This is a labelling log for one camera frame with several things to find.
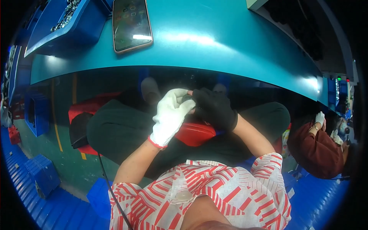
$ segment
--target teal workbench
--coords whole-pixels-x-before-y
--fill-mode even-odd
[[[248,10],[245,0],[147,0],[147,6],[151,47],[115,54],[109,19],[91,48],[66,56],[36,55],[31,84],[95,68],[179,66],[236,74],[321,98],[323,79],[317,79],[322,74],[315,63],[279,28]]]

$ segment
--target hand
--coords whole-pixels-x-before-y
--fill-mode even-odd
[[[231,109],[230,100],[225,95],[206,88],[195,89],[188,94],[192,94],[197,105],[194,115],[217,129],[233,131],[238,122],[238,113]]]
[[[181,103],[186,89],[172,89],[159,101],[157,115],[153,117],[156,124],[148,140],[158,148],[165,148],[175,133],[179,131],[185,115],[195,107],[193,100]]]
[[[326,119],[323,119],[322,131],[326,132]]]
[[[325,115],[324,113],[321,111],[319,113],[317,113],[316,115],[316,119],[314,120],[314,123],[319,122],[321,124],[321,127],[323,126],[323,121],[325,120]]]

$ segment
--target lap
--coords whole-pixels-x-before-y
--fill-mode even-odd
[[[272,102],[240,112],[270,142],[275,141],[290,123],[287,109]],[[87,124],[90,146],[117,164],[121,164],[152,132],[152,115],[111,100],[101,107]],[[191,160],[213,160],[229,166],[251,157],[241,139],[233,133],[218,135],[199,147],[187,146],[173,138],[160,151],[147,170],[146,177],[155,179],[161,173]]]

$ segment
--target phone screen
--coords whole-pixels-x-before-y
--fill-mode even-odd
[[[116,52],[151,43],[145,0],[115,0],[113,29]]]

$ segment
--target phone case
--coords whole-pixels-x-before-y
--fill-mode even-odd
[[[117,54],[123,54],[123,53],[126,53],[126,52],[129,52],[129,51],[133,51],[135,49],[140,49],[140,48],[143,48],[143,47],[146,47],[146,46],[150,46],[152,45],[153,43],[153,33],[152,33],[152,28],[151,28],[151,22],[149,21],[149,14],[148,14],[148,9],[147,9],[147,1],[144,0],[144,4],[146,6],[146,11],[147,11],[147,21],[148,21],[148,28],[149,28],[149,31],[151,33],[151,37],[152,37],[152,40],[150,43],[147,43],[147,44],[143,44],[143,45],[138,45],[138,46],[134,46],[134,47],[131,47],[131,48],[128,48],[128,49],[125,49],[125,50],[121,50],[121,51],[116,51],[116,47],[115,47],[115,37],[114,37],[114,18],[112,19],[113,20],[113,28],[112,28],[112,33],[113,33],[113,44],[114,44],[114,51],[115,53]]]

